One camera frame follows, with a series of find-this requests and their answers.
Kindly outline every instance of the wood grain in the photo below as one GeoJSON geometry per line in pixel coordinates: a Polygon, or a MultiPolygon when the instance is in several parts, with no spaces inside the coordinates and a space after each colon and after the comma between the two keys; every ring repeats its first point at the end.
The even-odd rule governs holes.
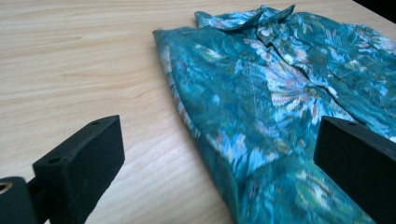
{"type": "Polygon", "coordinates": [[[396,25],[349,0],[2,1],[0,176],[32,163],[92,120],[120,115],[126,161],[87,223],[232,223],[177,114],[152,31],[220,14],[296,5],[367,24],[396,25]]]}

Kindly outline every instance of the teal floral shirt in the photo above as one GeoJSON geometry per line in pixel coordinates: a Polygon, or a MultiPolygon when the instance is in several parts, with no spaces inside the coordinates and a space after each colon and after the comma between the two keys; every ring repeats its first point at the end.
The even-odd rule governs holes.
{"type": "Polygon", "coordinates": [[[313,163],[322,116],[396,141],[396,43],[308,12],[154,31],[180,116],[237,223],[372,223],[313,163]]]}

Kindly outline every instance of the blue patterned fabric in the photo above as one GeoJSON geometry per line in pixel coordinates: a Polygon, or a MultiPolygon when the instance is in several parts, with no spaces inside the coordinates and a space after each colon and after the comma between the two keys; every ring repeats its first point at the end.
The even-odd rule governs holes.
{"type": "Polygon", "coordinates": [[[396,44],[308,12],[154,31],[180,116],[237,223],[372,223],[314,163],[321,116],[396,141],[396,44]]]}

